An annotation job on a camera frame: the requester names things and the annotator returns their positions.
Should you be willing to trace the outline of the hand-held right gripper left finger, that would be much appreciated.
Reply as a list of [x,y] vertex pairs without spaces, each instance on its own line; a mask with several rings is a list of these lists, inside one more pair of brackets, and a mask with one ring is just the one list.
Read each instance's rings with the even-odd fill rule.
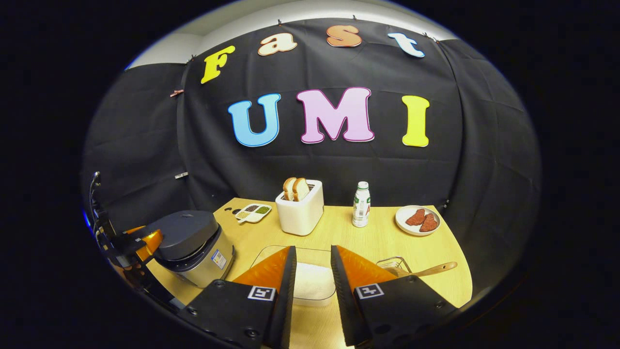
[[233,281],[214,280],[179,317],[217,349],[287,349],[296,267],[296,248],[282,248]]

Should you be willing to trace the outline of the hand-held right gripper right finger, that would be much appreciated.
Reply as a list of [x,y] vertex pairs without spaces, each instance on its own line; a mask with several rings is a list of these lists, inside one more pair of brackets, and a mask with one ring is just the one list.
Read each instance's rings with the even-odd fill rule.
[[458,314],[418,276],[396,276],[339,245],[331,247],[331,267],[348,346],[422,345]]

